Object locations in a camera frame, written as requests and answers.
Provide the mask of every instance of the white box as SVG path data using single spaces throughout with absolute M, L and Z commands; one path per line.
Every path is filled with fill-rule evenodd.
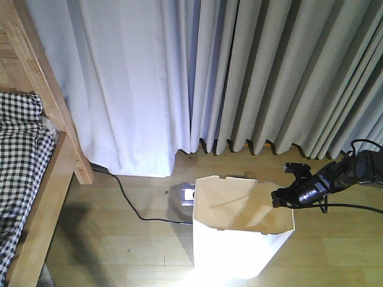
M 193 210 L 194 267 L 211 275 L 257 276 L 293 233 L 293 211 L 273 208 L 280 186 L 255 179 L 197 179 Z

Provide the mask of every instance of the curtain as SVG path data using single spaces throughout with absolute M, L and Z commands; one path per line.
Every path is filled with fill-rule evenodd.
M 113 173 L 168 176 L 201 141 L 383 143 L 382 1 L 26 2 L 85 155 Z

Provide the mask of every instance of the black and white checkered fabric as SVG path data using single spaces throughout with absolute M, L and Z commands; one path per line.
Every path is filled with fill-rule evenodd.
M 0 93 L 0 287 L 54 149 L 36 95 Z

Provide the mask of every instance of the electrical cord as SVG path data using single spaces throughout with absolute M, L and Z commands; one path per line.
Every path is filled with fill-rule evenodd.
M 95 169 L 94 167 L 92 168 L 95 172 L 99 172 L 99 173 L 104 173 L 106 175 L 110 175 L 112 176 L 113 178 L 115 178 L 118 182 L 118 185 L 120 186 L 120 190 L 121 190 L 121 193 L 122 195 L 124 196 L 124 198 L 126 199 L 126 201 L 129 203 L 129 205 L 131 206 L 131 208 L 133 209 L 133 211 L 137 214 L 138 218 L 143 220 L 143 221 L 163 221 L 163 222 L 168 222 L 168 223 L 174 223 L 174 224 L 184 224 L 184 225 L 193 225 L 193 223 L 191 222 L 184 222 L 184 221 L 174 221 L 174 220 L 168 220 L 168 219 L 164 219 L 164 218 L 144 218 L 142 217 L 138 210 L 134 207 L 133 203 L 129 200 L 128 196 L 126 195 L 125 193 L 125 190 L 121 184 L 121 181 L 120 179 L 116 176 L 116 175 L 113 175 L 112 173 L 110 172 L 106 172 L 104 170 L 100 170 L 100 169 Z
M 356 149 L 355 149 L 355 143 L 356 142 L 368 142 L 369 144 L 372 144 L 374 146 L 377 146 L 381 151 L 383 151 L 383 146 L 381 146 L 380 144 L 374 142 L 374 141 L 371 141 L 369 139 L 354 139 L 352 142 L 351 142 L 351 147 L 352 147 L 352 153 L 353 155 L 355 156 L 356 155 Z
M 374 211 L 383 214 L 383 210 L 370 207 L 370 206 L 364 206 L 364 205 L 357 205 L 357 204 L 348 204 L 348 203 L 327 203 L 327 204 L 313 204 L 310 206 L 286 206 L 290 209 L 306 209 L 306 208 L 315 208 L 315 207 L 323 207 L 326 208 L 327 206 L 338 206 L 338 207 L 351 207 L 351 208 L 357 208 L 357 209 L 366 209 L 369 211 Z

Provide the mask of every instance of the wooden floor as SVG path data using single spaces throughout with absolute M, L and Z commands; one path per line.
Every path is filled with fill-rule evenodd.
M 292 183 L 282 173 L 286 161 L 308 163 L 316 172 L 328 160 L 307 160 L 292 147 L 273 155 L 226 151 L 218 157 L 199 151 L 177 154 L 168 178 L 121 176 L 142 216 L 191 220 L 181 207 L 179 184 L 209 175 L 245 176 Z M 383 191 L 353 186 L 330 202 L 383 209 Z M 122 197 L 115 179 L 96 174 L 91 186 L 72 184 L 60 215 L 47 265 L 57 287 L 92 286 L 383 286 L 383 215 L 330 208 L 298 210 L 296 231 L 261 274 L 250 280 L 198 278 L 193 274 L 192 227 L 140 221 Z

